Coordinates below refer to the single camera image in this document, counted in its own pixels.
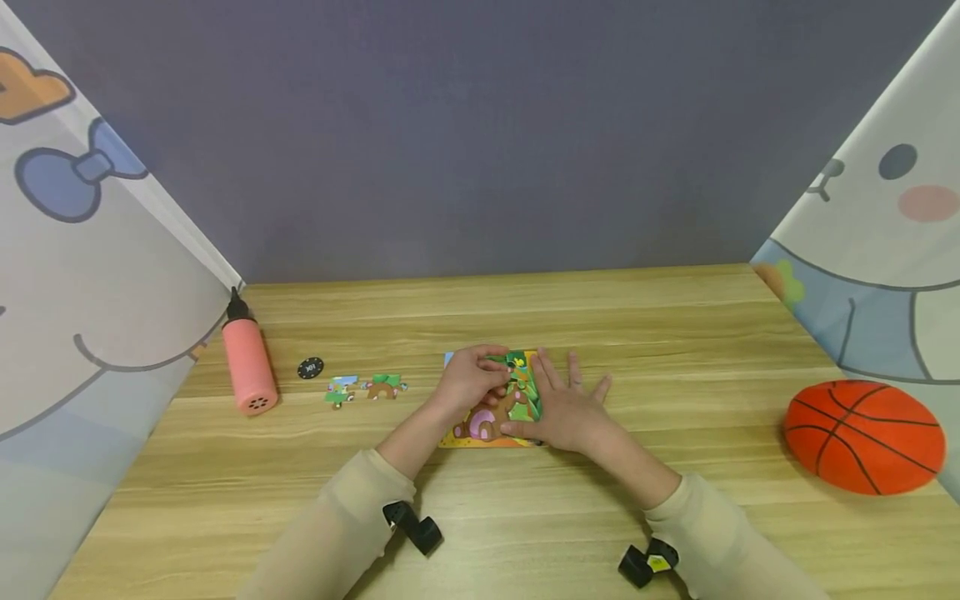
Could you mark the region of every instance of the cartoon curtain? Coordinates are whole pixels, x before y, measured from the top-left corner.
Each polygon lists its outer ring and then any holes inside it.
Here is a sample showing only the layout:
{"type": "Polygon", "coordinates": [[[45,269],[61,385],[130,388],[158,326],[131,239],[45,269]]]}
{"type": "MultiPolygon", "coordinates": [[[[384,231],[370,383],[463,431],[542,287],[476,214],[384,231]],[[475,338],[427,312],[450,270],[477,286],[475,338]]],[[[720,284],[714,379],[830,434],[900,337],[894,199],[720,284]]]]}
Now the cartoon curtain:
{"type": "Polygon", "coordinates": [[[0,595],[32,600],[194,364],[227,304],[223,279],[237,278],[211,272],[222,259],[192,224],[178,237],[157,219],[179,208],[2,3],[0,130],[0,595]]]}
{"type": "MultiPolygon", "coordinates": [[[[849,377],[891,383],[960,438],[960,5],[752,264],[849,377]]],[[[941,483],[960,500],[960,452],[941,483]]]]}

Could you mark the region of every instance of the orange basketball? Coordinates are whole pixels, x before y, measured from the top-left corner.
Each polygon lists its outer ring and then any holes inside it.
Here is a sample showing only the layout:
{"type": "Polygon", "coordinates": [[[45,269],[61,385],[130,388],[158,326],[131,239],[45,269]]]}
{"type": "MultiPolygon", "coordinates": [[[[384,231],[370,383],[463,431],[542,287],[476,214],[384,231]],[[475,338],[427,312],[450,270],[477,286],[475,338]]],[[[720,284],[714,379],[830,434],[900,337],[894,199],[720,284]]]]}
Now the orange basketball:
{"type": "Polygon", "coordinates": [[[845,379],[802,390],[783,422],[801,465],[857,493],[916,490],[943,468],[940,423],[912,396],[883,383],[845,379]]]}

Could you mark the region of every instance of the yellow label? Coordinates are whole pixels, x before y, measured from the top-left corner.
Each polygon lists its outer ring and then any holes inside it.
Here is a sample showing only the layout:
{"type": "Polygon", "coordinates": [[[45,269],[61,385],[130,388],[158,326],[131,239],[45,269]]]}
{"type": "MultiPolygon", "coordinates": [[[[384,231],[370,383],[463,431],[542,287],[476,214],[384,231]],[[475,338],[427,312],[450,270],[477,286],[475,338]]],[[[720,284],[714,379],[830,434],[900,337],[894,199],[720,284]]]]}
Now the yellow label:
{"type": "Polygon", "coordinates": [[[661,571],[669,571],[670,563],[662,556],[648,556],[647,557],[647,566],[652,568],[655,573],[660,573],[661,571]]]}

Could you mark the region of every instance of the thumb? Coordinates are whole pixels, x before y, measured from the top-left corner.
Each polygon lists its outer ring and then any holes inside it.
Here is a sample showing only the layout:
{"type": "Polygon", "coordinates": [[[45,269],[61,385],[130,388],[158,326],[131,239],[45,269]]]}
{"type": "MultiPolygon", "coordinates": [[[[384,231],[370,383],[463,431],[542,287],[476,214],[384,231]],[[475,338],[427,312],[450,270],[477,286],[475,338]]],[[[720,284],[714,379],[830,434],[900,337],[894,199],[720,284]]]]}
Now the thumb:
{"type": "Polygon", "coordinates": [[[500,433],[524,440],[540,440],[540,424],[528,420],[508,420],[500,425],[500,433]]]}

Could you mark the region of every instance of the pink cylinder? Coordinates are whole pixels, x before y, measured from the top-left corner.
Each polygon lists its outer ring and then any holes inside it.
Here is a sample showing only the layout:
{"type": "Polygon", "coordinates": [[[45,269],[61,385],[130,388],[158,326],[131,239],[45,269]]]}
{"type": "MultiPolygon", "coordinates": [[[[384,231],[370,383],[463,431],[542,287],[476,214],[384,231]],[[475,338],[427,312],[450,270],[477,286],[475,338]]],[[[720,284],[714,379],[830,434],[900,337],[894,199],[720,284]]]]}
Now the pink cylinder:
{"type": "Polygon", "coordinates": [[[225,324],[224,346],[237,409],[252,417],[276,406],[274,374],[256,321],[237,319],[225,324]]]}

